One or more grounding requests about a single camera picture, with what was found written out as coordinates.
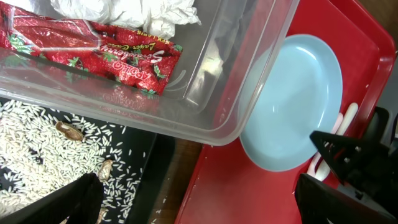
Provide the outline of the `white plastic spoon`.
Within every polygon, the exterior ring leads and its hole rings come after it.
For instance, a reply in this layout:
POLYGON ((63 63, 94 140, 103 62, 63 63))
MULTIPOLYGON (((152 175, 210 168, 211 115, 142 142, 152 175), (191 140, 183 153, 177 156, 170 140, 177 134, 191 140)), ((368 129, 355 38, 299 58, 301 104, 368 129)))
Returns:
MULTIPOLYGON (((339 136, 344 135, 356 116, 358 109, 359 106, 357 103, 351 103, 348 106, 345 114, 339 113, 331 133, 339 136)), ((321 154, 319 152, 314 155, 310 166, 308 167, 307 173, 321 182, 328 177, 330 168, 325 160, 321 159, 321 154)))

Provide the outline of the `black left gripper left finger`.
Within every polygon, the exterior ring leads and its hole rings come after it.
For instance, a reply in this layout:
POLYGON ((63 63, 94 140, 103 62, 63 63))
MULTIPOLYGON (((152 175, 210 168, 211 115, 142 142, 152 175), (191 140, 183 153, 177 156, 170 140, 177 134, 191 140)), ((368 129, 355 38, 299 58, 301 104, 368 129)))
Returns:
POLYGON ((103 201, 103 183, 94 173, 84 174, 76 181, 44 198, 1 218, 8 224, 95 224, 103 201))

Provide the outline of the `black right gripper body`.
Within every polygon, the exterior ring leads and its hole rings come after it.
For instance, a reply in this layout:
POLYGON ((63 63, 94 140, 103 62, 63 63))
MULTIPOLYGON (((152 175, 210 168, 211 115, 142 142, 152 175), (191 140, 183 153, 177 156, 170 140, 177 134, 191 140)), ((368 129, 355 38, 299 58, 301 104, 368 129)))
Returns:
POLYGON ((396 215, 397 151, 381 143, 388 122, 388 110, 377 107, 368 126, 371 133, 362 139, 321 131, 310 139, 342 184, 349 183, 396 215))

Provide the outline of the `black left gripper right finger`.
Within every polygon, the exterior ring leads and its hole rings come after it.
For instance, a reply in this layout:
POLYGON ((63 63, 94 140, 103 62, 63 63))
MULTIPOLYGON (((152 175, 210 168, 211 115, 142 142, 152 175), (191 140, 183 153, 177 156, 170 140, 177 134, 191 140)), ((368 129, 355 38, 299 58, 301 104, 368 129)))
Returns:
POLYGON ((308 174, 299 175, 294 196, 303 224, 397 224, 308 174))

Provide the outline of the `light blue plate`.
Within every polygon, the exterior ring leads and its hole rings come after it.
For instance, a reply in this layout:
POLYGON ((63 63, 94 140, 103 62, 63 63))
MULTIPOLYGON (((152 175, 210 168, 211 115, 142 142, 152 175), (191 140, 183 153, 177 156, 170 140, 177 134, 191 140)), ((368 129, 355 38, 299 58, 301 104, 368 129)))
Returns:
POLYGON ((314 35, 285 38, 240 140, 248 158, 269 171, 287 171, 317 151, 314 131, 332 131, 343 77, 331 47, 314 35))

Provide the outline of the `red snack wrapper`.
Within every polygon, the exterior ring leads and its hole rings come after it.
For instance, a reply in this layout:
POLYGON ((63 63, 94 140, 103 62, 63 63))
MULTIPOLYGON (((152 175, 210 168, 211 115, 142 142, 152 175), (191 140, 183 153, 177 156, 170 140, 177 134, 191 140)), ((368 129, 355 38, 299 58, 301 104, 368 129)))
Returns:
POLYGON ((1 47, 161 95, 182 46, 140 30, 53 19, 1 3, 1 47))

